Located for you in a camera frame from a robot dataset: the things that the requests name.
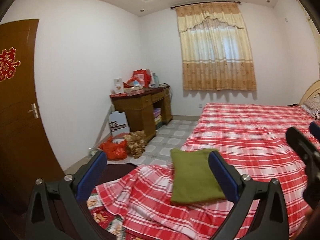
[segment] wall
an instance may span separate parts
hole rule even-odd
[[[139,21],[98,0],[16,0],[1,23],[30,18],[40,19],[34,62],[40,114],[66,169],[94,145],[113,78],[126,80],[141,66]]]
[[[184,91],[182,59],[174,10],[163,10],[140,19],[144,65],[173,90],[173,115],[200,115],[199,103],[287,105],[291,98],[291,72],[286,44],[274,9],[243,3],[239,6],[252,47],[257,92]]]
[[[296,0],[278,0],[274,10],[287,42],[288,60],[293,73],[293,99],[299,102],[308,87],[319,79],[315,40]]]

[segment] desk top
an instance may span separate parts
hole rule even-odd
[[[133,95],[133,96],[125,96],[125,97],[114,97],[111,98],[112,101],[116,101],[119,99],[129,99],[129,98],[140,98],[146,95],[152,95],[152,94],[156,94],[156,93],[160,93],[164,90],[164,88],[169,88],[170,86],[166,86],[166,87],[159,87],[159,88],[143,88],[144,92],[138,95]]]

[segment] headboard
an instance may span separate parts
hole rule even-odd
[[[303,102],[306,101],[308,98],[314,97],[318,94],[320,94],[320,80],[314,82],[304,93],[302,99],[300,100],[299,106],[303,105]]]

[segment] curtain rod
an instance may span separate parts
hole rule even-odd
[[[239,2],[239,1],[213,1],[213,2],[234,2],[234,3],[239,3],[239,4],[241,4],[241,2]],[[181,6],[186,6],[186,5],[199,4],[199,3],[210,3],[210,2],[187,3],[187,4],[177,5],[177,6],[171,6],[170,9],[174,9],[174,8],[181,7]]]

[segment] plaid blanket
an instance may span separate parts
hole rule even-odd
[[[211,103],[204,107],[198,125],[181,149],[217,148],[240,174],[260,181],[278,178],[292,235],[307,207],[302,198],[307,178],[303,162],[285,141],[285,133],[295,126],[319,148],[308,130],[313,120],[299,106]],[[104,210],[120,216],[122,227],[130,234],[145,239],[209,239],[233,203],[171,204],[172,181],[171,165],[142,165],[116,182],[97,186],[96,191]],[[245,235],[257,204],[253,202],[236,238]]]

